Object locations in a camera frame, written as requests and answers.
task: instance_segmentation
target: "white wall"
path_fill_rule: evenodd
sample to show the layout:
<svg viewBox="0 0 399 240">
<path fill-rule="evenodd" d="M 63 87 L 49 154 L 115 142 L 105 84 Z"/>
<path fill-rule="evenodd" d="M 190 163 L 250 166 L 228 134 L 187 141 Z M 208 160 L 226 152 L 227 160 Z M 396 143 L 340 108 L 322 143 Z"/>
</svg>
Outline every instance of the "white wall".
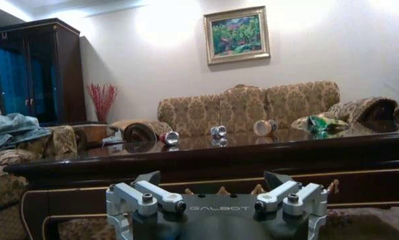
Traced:
<svg viewBox="0 0 399 240">
<path fill-rule="evenodd" d="M 332 80 L 341 101 L 399 88 L 399 0 L 179 0 L 83 18 L 84 84 L 111 83 L 108 122 L 156 118 L 167 97 Z M 270 59 L 206 65 L 202 15 L 266 5 Z M 87 116 L 95 113 L 85 95 Z"/>
</svg>

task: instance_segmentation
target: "armchair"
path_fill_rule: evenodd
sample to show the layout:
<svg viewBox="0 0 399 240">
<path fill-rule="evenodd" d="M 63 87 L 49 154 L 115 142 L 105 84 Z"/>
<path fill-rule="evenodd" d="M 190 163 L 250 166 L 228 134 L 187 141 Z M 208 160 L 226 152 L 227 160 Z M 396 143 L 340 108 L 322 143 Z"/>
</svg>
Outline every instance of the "armchair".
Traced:
<svg viewBox="0 0 399 240">
<path fill-rule="evenodd" d="M 69 126 L 49 127 L 50 135 L 0 151 L 0 239 L 25 239 L 18 216 L 18 200 L 26 188 L 22 177 L 2 171 L 8 164 L 38 161 L 41 158 L 76 152 L 75 134 Z"/>
</svg>

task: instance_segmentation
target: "gold picture frame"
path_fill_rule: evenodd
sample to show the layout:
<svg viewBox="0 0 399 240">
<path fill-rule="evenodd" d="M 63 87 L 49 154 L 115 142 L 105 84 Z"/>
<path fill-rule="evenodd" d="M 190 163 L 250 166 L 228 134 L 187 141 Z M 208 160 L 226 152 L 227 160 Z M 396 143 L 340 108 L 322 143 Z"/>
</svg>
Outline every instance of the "gold picture frame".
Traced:
<svg viewBox="0 0 399 240">
<path fill-rule="evenodd" d="M 203 15 L 207 64 L 270 57 L 265 6 Z"/>
</svg>

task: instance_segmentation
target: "soda can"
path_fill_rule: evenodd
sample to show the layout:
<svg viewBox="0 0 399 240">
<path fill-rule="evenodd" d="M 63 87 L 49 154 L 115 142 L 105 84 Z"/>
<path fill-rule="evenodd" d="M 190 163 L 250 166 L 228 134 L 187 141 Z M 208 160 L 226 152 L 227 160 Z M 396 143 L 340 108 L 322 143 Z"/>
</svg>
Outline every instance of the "soda can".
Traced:
<svg viewBox="0 0 399 240">
<path fill-rule="evenodd" d="M 271 131 L 278 128 L 277 122 L 274 120 L 259 120 L 254 123 L 253 130 L 257 136 L 266 136 Z"/>
<path fill-rule="evenodd" d="M 227 131 L 224 126 L 214 126 L 210 130 L 212 138 L 222 138 L 226 135 L 226 132 Z"/>
<path fill-rule="evenodd" d="M 179 141 L 178 133 L 171 131 L 159 136 L 160 142 L 163 142 L 167 146 L 175 146 Z"/>
</svg>

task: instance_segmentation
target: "denim cloth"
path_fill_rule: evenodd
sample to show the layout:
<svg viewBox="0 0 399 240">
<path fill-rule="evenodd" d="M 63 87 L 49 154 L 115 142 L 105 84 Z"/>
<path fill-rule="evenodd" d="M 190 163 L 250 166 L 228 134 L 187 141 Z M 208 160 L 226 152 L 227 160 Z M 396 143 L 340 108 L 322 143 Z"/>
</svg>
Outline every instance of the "denim cloth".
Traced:
<svg viewBox="0 0 399 240">
<path fill-rule="evenodd" d="M 34 117 L 18 113 L 0 115 L 0 150 L 12 149 L 17 143 L 48 135 L 49 129 L 38 127 Z"/>
</svg>

